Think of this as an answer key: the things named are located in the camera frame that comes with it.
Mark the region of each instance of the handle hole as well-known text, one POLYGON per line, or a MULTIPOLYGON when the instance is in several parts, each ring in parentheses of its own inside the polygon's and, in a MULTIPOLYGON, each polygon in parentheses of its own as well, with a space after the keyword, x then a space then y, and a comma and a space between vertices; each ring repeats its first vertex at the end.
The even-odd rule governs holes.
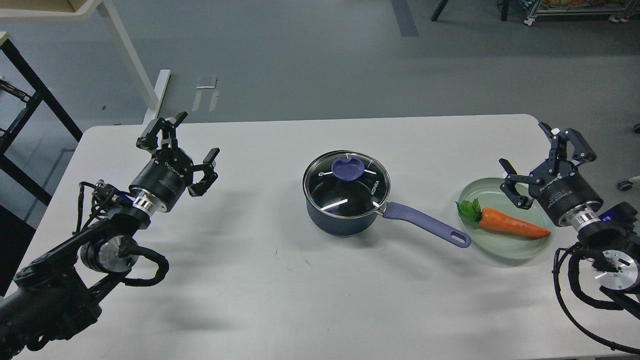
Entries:
POLYGON ((451 238, 458 240, 460 243, 466 243, 467 239, 465 238, 464 235, 460 234, 460 233, 456 233, 456 232, 452 232, 451 233, 451 238))

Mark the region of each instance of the concrete floor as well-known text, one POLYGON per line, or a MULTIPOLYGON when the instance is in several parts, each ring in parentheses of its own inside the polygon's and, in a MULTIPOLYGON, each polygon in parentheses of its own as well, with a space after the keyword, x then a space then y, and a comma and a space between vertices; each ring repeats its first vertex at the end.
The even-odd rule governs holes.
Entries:
MULTIPOLYGON (((160 69, 172 71, 162 116, 186 110, 187 122, 233 122, 528 113, 584 135, 598 159, 580 171, 605 208, 627 201, 640 209, 640 186, 616 189, 617 180, 640 174, 640 135, 631 131, 640 122, 640 22, 546 17, 529 28, 516 2, 501 22, 495 2, 459 0, 431 22, 437 2, 408 0, 418 36, 402 37, 390 0, 114 0, 152 81, 160 69), (190 111, 203 76, 219 79, 217 106, 208 111, 203 98, 190 111)), ((85 22, 0 24, 0 31, 82 130, 141 123, 146 106, 97 13, 85 22)), ((0 74, 23 85, 1 61, 0 74)), ((19 107, 0 94, 0 127, 19 107)), ((518 136, 518 129, 503 132, 518 136)), ((53 192, 74 147, 42 108, 8 156, 53 192)), ((0 186, 0 202, 37 226, 44 206, 5 174, 0 186)))

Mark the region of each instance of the purple handle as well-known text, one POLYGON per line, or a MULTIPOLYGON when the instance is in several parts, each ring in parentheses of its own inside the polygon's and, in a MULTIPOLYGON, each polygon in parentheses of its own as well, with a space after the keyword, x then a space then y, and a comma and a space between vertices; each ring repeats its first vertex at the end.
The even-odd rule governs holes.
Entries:
POLYGON ((389 202, 382 217, 410 222, 457 247, 469 247, 471 245, 469 235, 406 205, 389 202))

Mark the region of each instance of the blue saucepan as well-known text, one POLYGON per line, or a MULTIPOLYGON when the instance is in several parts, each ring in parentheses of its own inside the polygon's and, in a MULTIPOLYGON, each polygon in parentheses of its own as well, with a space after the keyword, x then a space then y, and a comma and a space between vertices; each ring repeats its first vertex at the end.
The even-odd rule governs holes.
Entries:
POLYGON ((351 236, 367 229, 378 215, 404 220, 458 247, 469 235, 416 209, 387 202, 389 175, 374 158, 354 151, 332 151, 316 158, 303 178, 307 211, 320 229, 351 236))

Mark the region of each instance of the carrot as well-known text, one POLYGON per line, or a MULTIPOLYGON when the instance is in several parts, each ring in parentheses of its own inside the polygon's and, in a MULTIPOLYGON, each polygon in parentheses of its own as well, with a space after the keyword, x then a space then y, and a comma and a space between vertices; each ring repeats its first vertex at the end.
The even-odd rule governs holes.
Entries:
POLYGON ((483 229, 536 239, 550 234, 550 231, 544 227, 511 217, 496 209, 484 208, 480 210, 478 199, 475 199, 473 202, 469 200, 463 200, 462 202, 456 201, 456 205, 458 206, 458 214, 461 218, 466 218, 471 222, 477 222, 483 229))

